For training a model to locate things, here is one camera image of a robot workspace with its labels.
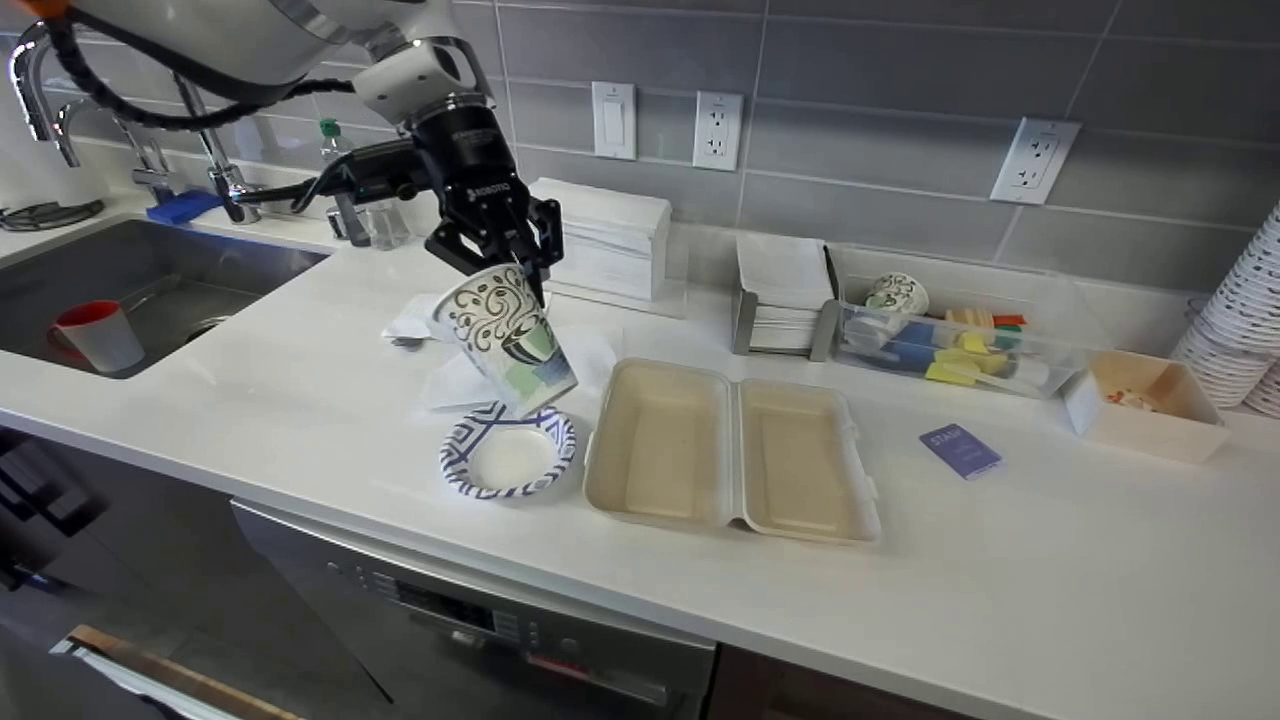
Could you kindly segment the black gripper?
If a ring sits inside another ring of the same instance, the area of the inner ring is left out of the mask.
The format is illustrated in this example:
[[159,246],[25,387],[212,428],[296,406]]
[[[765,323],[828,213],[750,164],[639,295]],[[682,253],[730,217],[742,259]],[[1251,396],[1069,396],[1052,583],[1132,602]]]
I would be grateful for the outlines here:
[[418,123],[418,149],[435,160],[439,222],[425,246],[454,273],[525,263],[530,295],[545,295],[564,259],[564,217],[535,198],[514,171],[489,109],[454,109]]

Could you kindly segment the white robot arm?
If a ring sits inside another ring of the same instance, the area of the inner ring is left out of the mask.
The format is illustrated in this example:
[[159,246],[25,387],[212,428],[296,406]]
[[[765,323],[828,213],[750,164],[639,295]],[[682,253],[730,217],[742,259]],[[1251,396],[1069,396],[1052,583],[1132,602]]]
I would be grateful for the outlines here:
[[[353,90],[401,139],[327,160],[290,205],[435,195],[425,246],[471,274],[514,263],[545,295],[564,259],[561,205],[519,178],[493,109],[489,71],[454,28],[453,0],[13,0],[71,85],[121,119],[205,133],[313,90]],[[150,111],[121,96],[83,55],[99,31],[219,96],[215,111]]]

